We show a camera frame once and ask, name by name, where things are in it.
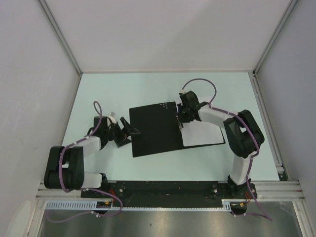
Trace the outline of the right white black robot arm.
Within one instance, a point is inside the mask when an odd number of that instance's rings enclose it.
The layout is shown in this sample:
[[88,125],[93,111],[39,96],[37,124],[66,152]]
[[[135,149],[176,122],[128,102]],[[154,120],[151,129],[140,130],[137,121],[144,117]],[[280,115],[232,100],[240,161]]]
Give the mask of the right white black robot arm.
[[233,168],[227,180],[227,194],[241,197],[250,187],[250,171],[253,159],[259,155],[264,135],[249,110],[237,114],[213,107],[209,102],[200,102],[193,91],[179,93],[177,105],[179,126],[194,120],[208,122],[225,130],[228,144],[234,153]]

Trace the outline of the printed paper sheet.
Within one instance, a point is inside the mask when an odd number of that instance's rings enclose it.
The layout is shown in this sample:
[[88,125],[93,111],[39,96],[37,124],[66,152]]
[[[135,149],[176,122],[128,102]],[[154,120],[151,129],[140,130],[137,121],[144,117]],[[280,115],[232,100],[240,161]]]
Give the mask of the printed paper sheet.
[[192,121],[182,123],[181,136],[184,147],[224,144],[221,128],[209,122]]

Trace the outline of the black clip folder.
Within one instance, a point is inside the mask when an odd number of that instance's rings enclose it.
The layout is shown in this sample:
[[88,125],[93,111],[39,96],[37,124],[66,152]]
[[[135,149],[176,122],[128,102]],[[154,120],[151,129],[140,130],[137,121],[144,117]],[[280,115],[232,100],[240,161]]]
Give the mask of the black clip folder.
[[176,116],[175,102],[130,108],[130,124],[141,132],[131,138],[133,157],[196,148],[183,146],[181,127]]

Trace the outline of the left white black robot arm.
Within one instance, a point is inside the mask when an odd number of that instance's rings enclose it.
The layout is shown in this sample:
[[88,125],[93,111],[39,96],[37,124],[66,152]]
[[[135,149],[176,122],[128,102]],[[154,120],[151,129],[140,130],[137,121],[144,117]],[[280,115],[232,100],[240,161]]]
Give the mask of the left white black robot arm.
[[62,189],[66,192],[91,189],[102,198],[108,194],[109,185],[106,174],[85,171],[84,159],[102,150],[108,142],[117,147],[131,143],[130,136],[141,132],[121,117],[119,123],[113,116],[97,116],[87,135],[67,146],[53,146],[50,149],[44,175],[47,189]]

